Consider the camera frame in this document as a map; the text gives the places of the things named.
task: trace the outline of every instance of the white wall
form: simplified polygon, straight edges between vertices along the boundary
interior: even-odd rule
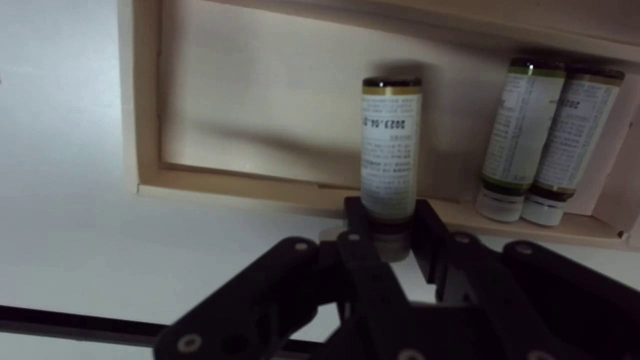
[[[0,24],[0,304],[170,323],[280,238],[340,223],[125,193],[115,0],[0,0]],[[640,288],[638,254],[553,248]],[[431,299],[414,263],[396,271]],[[0,334],[0,358],[150,350]]]

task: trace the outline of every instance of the wooden frame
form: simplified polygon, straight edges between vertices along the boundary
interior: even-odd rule
[[[516,26],[501,22],[501,18],[465,16],[468,14],[463,13],[464,8],[458,13],[447,12],[447,8],[443,8],[445,3],[426,8],[421,2],[412,0],[234,1],[234,5],[268,7],[269,11],[314,19],[348,21],[354,26],[410,36],[416,26],[420,29],[427,26],[433,30],[433,36],[457,41],[451,40],[450,31],[442,27],[446,26],[468,34],[460,41],[473,42],[475,46],[501,49],[544,47],[567,57],[589,55],[593,59],[617,64],[627,72],[640,72],[640,47],[630,42],[612,41],[611,34],[585,35],[530,25]],[[129,191],[151,197],[215,202],[324,217],[341,216],[342,199],[356,195],[356,190],[228,170],[167,165],[161,161],[157,101],[161,1],[119,0],[118,12],[125,167]],[[640,152],[640,149],[636,149],[636,144],[640,143],[636,141],[640,140],[640,131],[627,134],[628,125],[636,116],[635,103],[630,101],[619,112],[625,120],[613,127],[609,135],[604,135],[609,136],[611,139],[608,141],[613,144],[607,158],[602,160],[608,164],[607,169],[611,169],[611,174],[609,177],[603,174],[595,184],[595,191],[601,193],[593,198],[590,205],[593,216],[567,214],[561,225],[553,228],[536,226],[524,220],[502,224],[478,215],[469,203],[430,201],[452,229],[616,249],[640,246],[640,225],[637,225],[640,218],[640,189],[635,186],[640,182],[623,180],[630,172],[633,173],[631,179],[640,179],[640,170],[636,171],[637,167],[633,167],[637,162],[636,154]],[[627,205],[616,208],[616,199],[619,199],[621,192],[625,193]]]

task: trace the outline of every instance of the bottle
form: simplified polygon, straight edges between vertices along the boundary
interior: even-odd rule
[[[408,222],[415,209],[421,78],[362,81],[360,198],[382,224]]]
[[[575,194],[609,116],[625,73],[572,66],[560,96],[536,178],[522,217],[541,225],[560,223],[566,201]]]
[[[484,216],[503,222],[520,218],[565,77],[564,64],[557,61],[511,60],[476,202]]]

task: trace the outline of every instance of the wooden box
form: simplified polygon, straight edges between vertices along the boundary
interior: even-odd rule
[[[640,3],[119,0],[127,184],[152,197],[340,217],[358,193],[360,81],[425,81],[419,195],[451,229],[640,247]],[[627,73],[557,227],[473,207],[509,60]]]

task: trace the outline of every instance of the bottle label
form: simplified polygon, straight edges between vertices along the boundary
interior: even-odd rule
[[[567,80],[538,167],[537,185],[562,193],[575,191],[620,85],[620,80],[595,76]]]
[[[563,71],[509,68],[484,161],[485,180],[515,189],[531,185],[564,77]]]
[[[397,89],[402,95],[364,88],[362,96],[360,197],[372,217],[389,222],[413,214],[417,192],[422,95],[420,88]]]

